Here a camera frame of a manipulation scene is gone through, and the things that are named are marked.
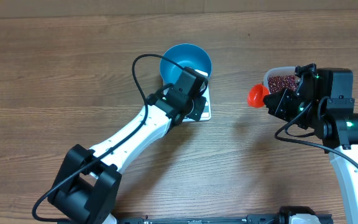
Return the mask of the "red plastic scoop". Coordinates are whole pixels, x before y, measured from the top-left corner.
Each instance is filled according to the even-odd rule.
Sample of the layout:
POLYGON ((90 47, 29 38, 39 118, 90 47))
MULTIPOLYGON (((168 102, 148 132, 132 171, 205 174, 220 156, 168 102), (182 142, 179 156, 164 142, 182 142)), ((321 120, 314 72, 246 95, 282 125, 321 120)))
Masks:
POLYGON ((263 84, 254 85, 248 94, 247 104, 254 108, 261 108, 265 105, 264 97, 269 95, 269 89, 263 84))

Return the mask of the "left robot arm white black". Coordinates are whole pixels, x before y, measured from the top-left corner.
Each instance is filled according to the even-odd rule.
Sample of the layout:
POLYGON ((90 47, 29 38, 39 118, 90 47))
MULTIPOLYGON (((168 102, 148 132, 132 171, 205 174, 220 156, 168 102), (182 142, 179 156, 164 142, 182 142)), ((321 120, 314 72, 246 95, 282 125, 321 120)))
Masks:
POLYGON ((199 121, 209 76, 185 67, 146 99, 139 114, 116 134, 89 149, 76 144, 66 154, 48 202, 66 217, 58 223, 114 223, 114 208, 122 174, 154 141, 185 118, 199 121))

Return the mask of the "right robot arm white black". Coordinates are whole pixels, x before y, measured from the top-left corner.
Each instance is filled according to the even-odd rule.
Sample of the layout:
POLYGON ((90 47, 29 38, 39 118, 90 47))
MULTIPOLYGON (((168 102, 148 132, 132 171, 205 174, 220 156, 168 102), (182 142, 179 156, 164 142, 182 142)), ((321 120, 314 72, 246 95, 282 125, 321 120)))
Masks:
POLYGON ((288 135, 283 140, 322 149, 328 154, 338 179, 346 221, 358 223, 358 113, 352 97, 353 73, 347 68, 317 68, 314 64, 295 67, 300 79, 295 90, 284 88, 264 96, 269 114, 292 125, 313 129, 322 141, 315 144, 304 136, 288 135))

